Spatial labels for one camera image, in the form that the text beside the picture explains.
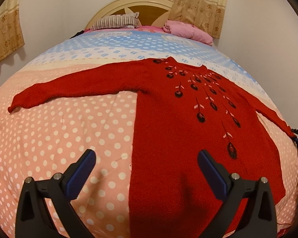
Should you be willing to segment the red knitted sweater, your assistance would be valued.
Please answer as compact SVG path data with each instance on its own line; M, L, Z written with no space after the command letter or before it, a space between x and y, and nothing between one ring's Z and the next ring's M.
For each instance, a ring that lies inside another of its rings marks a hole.
M230 80L174 58L109 63L34 84L8 108L53 98L137 93L129 193L132 237L197 237L221 203L197 165L205 149L229 171L285 197L279 151L258 115L293 137L275 111Z

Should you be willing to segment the polka dot bed cover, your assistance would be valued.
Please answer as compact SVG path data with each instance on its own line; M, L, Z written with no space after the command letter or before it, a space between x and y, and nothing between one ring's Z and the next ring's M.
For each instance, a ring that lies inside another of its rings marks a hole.
M129 193L137 93L53 98L31 108L8 111L13 98L34 84L109 63L174 58L230 80L275 111L261 86L218 50L195 41L144 30L94 31L47 50L0 88L0 227L15 235L17 203L24 180L64 172L87 149L97 163L73 208L95 237L132 237ZM263 115L260 123L281 160L285 197L275 202L278 229L292 224L298 201L298 154L292 137Z

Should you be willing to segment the pink folded blanket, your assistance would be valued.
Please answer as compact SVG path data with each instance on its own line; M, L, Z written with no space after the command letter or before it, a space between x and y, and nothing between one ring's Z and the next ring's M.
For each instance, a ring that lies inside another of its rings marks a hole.
M191 39L209 46L213 45L213 38L208 33L191 24L167 20L162 29L174 36Z

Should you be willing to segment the beige curtain at left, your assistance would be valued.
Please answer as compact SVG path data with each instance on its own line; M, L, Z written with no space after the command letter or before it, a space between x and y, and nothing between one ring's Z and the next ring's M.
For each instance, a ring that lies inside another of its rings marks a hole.
M4 0L0 6L0 62L24 45L19 0Z

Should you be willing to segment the cream wooden headboard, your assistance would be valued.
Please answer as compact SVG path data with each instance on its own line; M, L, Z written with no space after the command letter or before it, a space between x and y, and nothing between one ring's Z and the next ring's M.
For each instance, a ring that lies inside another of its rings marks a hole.
M102 17L133 12L139 12L139 26L162 27L169 18L172 6L172 0L116 0L100 9L90 19L85 29L92 27Z

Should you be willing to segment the striped pillow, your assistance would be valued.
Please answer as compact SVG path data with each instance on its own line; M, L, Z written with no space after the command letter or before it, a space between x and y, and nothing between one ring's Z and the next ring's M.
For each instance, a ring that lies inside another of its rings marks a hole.
M103 17L97 20L90 30L102 30L102 29L122 29L131 28L135 29L138 27L139 12L133 12L128 14L113 14L110 16Z

